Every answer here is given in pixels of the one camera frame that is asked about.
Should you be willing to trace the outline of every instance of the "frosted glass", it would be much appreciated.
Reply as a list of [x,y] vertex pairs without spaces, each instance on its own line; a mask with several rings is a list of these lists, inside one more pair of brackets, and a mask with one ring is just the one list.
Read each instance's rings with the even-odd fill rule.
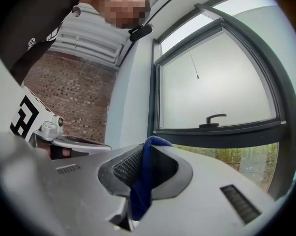
[[220,126],[275,117],[257,71],[229,36],[216,35],[189,52],[161,68],[161,128],[198,128],[215,114],[227,114],[213,119]]

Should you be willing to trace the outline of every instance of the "black shirt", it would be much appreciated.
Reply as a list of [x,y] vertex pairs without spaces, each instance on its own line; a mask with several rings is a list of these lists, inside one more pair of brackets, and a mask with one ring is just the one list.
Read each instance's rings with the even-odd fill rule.
[[0,29],[0,58],[21,84],[79,0],[20,0]]

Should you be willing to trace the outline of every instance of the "brick wall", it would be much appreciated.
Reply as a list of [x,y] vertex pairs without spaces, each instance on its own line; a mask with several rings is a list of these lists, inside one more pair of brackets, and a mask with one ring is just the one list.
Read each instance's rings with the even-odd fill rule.
[[116,70],[59,55],[45,54],[29,71],[25,86],[64,118],[66,134],[103,143]]

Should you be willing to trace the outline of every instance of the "blue cloth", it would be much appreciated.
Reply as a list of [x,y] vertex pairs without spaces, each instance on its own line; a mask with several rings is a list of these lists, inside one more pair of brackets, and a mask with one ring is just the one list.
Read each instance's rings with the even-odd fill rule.
[[171,146],[172,144],[157,136],[150,136],[144,143],[141,175],[131,188],[130,200],[133,220],[139,221],[151,205],[153,189],[153,169],[151,145]]

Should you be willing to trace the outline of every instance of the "window frame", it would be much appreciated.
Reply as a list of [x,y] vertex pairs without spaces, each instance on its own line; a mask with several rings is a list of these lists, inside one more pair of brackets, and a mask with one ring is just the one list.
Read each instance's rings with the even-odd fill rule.
[[[148,136],[156,135],[172,143],[201,148],[244,148],[279,143],[277,163],[268,192],[275,199],[285,195],[296,170],[296,95],[282,63],[267,43],[236,18],[205,4],[195,8],[215,21],[181,40],[163,56],[159,39],[154,40],[152,57]],[[193,45],[226,32],[261,69],[274,101],[277,117],[247,124],[217,128],[160,129],[160,66]]]
[[[216,6],[216,5],[218,5],[218,4],[222,3],[222,2],[225,2],[225,1],[228,1],[228,0],[209,0],[209,1],[205,2],[204,5],[213,7],[213,6]],[[184,15],[183,17],[178,19],[174,24],[172,24],[171,27],[169,27],[164,33],[162,33],[156,39],[156,43],[161,44],[167,37],[169,37],[178,28],[180,28],[185,23],[187,23],[191,19],[195,18],[199,14],[201,14],[201,11],[199,10],[199,8],[197,6],[195,6],[195,8],[192,11],[190,11],[189,13],[187,13],[186,15]]]

